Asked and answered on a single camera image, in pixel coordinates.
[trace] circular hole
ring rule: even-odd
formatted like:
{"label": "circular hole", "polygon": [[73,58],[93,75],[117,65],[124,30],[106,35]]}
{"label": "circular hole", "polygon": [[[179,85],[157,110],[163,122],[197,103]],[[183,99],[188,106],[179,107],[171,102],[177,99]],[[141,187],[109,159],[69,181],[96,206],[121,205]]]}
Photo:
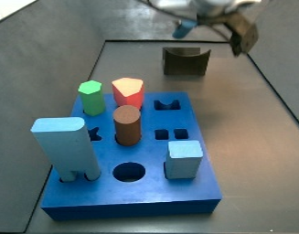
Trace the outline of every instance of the circular hole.
{"label": "circular hole", "polygon": [[124,163],[117,165],[113,169],[113,176],[121,182],[134,182],[144,174],[144,166],[137,163]]}

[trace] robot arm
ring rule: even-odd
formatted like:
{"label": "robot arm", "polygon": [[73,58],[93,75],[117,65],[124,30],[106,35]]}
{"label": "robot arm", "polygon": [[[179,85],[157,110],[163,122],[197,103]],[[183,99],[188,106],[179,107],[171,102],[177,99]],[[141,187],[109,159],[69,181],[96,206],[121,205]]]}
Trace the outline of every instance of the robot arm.
{"label": "robot arm", "polygon": [[180,18],[173,32],[183,38],[193,27],[224,25],[232,32],[229,45],[235,56],[248,53],[256,40],[256,26],[237,12],[243,5],[261,0],[138,0],[153,9]]}

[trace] gray table surface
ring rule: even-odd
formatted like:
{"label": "gray table surface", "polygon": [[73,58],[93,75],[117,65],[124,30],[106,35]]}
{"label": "gray table surface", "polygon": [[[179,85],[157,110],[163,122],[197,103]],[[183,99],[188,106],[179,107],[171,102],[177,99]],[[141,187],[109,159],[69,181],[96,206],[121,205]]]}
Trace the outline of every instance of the gray table surface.
{"label": "gray table surface", "polygon": [[[212,49],[207,74],[163,75],[163,47]],[[28,232],[299,232],[299,126],[245,56],[227,44],[106,42],[92,80],[141,78],[187,91],[223,193],[211,215],[54,222],[37,207]]]}

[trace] light blue cube block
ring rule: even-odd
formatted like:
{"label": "light blue cube block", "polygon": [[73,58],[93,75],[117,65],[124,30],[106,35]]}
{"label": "light blue cube block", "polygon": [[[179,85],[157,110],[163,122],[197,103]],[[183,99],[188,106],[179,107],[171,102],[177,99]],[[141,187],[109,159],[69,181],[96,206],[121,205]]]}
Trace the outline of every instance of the light blue cube block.
{"label": "light blue cube block", "polygon": [[199,141],[171,141],[164,162],[167,179],[195,178],[203,158]]}

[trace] hole in board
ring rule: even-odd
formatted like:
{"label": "hole in board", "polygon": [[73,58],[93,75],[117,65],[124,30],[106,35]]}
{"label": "hole in board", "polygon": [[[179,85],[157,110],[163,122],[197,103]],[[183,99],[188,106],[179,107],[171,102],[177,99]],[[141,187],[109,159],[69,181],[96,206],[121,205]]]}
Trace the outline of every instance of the hole in board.
{"label": "hole in board", "polygon": [[153,131],[154,140],[168,140],[168,131],[165,129],[157,129]]}
{"label": "hole in board", "polygon": [[187,129],[175,129],[173,135],[176,139],[188,139],[188,132]]}
{"label": "hole in board", "polygon": [[90,142],[101,141],[101,139],[102,139],[101,136],[96,134],[97,131],[98,131],[98,127],[94,127],[90,130],[88,130]]}
{"label": "hole in board", "polygon": [[171,104],[163,104],[160,101],[153,101],[153,109],[156,111],[180,110],[179,100],[173,100]]}
{"label": "hole in board", "polygon": [[134,182],[144,176],[145,169],[137,163],[124,163],[114,167],[112,174],[121,182]]}

